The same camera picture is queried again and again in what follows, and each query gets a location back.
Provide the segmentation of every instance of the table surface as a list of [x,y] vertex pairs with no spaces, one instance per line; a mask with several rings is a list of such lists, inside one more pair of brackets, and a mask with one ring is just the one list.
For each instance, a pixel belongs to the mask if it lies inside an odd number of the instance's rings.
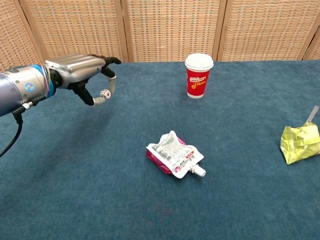
[[[58,89],[23,114],[0,158],[2,239],[319,239],[320,156],[287,165],[280,139],[320,104],[320,61],[216,62],[200,99],[183,62],[110,67],[105,104]],[[1,149],[16,129],[0,118]],[[204,177],[146,157],[170,130],[204,155]]]

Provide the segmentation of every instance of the yellow package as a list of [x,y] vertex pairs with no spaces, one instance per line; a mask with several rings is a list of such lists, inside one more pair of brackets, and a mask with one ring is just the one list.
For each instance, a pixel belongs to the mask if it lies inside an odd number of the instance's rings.
[[286,164],[320,154],[320,136],[316,124],[308,121],[301,127],[286,126],[280,142]]

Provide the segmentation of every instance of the paper cup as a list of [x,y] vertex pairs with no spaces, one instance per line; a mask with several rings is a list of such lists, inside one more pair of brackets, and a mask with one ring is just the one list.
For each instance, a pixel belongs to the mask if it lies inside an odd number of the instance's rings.
[[210,70],[214,66],[211,56],[204,53],[190,54],[185,62],[187,95],[193,99],[204,96]]

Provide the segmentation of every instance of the robotic arm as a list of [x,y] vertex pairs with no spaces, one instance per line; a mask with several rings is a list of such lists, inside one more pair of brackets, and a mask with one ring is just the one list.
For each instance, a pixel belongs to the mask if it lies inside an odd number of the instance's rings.
[[[121,64],[116,57],[70,54],[48,59],[44,64],[11,67],[0,72],[0,117],[12,113],[19,125],[16,136],[0,153],[3,156],[14,144],[22,129],[21,114],[38,102],[55,95],[57,89],[72,90],[89,106],[98,106],[115,92],[116,74],[109,64]],[[93,98],[86,89],[89,79],[102,73],[108,77],[108,89]]]

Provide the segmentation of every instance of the pink pouch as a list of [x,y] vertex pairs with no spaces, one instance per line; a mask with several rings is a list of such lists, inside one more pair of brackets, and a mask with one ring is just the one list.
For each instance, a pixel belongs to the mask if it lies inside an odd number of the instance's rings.
[[[178,140],[181,144],[187,145],[184,141],[182,141],[179,137]],[[153,155],[149,150],[146,150],[146,156],[155,163],[165,174],[172,174],[171,170],[160,161],[155,155]]]

